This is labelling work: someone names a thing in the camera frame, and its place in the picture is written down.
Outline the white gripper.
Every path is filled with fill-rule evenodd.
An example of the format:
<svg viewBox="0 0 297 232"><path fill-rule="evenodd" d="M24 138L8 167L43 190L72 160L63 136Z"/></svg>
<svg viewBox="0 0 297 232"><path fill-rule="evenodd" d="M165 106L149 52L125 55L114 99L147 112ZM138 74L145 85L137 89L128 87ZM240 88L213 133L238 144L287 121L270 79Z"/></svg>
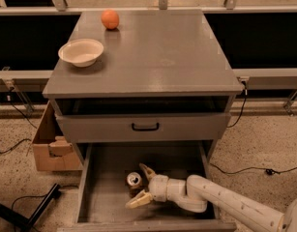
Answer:
<svg viewBox="0 0 297 232"><path fill-rule="evenodd" d="M139 192L134 198L126 203L127 209L134 209L149 204L152 200L157 202L171 201L181 207L187 196L186 182L184 180L169 178L165 175L156 175L156 172L141 163L139 168L149 181L148 189Z"/></svg>

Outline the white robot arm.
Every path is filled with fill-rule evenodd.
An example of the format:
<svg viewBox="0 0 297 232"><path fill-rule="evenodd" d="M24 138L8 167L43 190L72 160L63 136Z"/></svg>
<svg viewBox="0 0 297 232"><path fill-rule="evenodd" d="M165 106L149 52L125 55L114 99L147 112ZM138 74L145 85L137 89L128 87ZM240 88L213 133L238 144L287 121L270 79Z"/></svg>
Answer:
<svg viewBox="0 0 297 232"><path fill-rule="evenodd" d="M297 232L297 198L282 213L198 175L190 175L187 180L172 179L143 163L139 167L148 180L148 191L143 189L132 198L127 209L151 201L171 201L181 209L202 213L211 202L253 232Z"/></svg>

